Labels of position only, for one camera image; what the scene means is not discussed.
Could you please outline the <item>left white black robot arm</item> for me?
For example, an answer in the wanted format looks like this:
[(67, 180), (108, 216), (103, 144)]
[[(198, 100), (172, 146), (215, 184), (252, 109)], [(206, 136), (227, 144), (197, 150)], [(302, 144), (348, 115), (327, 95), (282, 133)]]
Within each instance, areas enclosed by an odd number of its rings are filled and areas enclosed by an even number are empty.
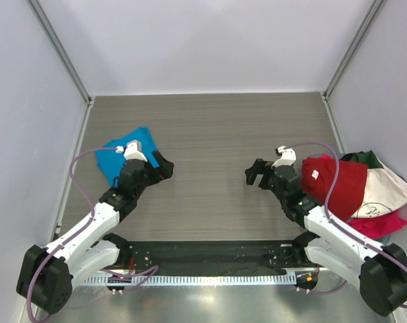
[(26, 300), (29, 319), (35, 319), (32, 306), (51, 316), (64, 308), (82, 281), (131, 261), (131, 244), (110, 230), (134, 211), (146, 188), (173, 176), (174, 163), (158, 150), (149, 156), (123, 154), (119, 174), (89, 214), (61, 237), (44, 247), (33, 245), (24, 254), (16, 291)]

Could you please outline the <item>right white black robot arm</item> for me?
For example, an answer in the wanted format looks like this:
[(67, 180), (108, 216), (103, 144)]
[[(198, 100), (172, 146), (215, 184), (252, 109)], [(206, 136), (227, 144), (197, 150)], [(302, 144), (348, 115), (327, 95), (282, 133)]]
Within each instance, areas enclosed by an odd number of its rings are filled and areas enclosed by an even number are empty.
[(246, 183), (261, 176), (259, 187), (271, 191), (285, 215), (306, 231), (294, 239), (304, 257), (354, 286), (376, 314), (388, 316), (407, 302), (407, 255), (396, 244), (384, 246), (342, 223), (305, 193), (293, 166), (274, 167), (256, 159), (246, 169)]

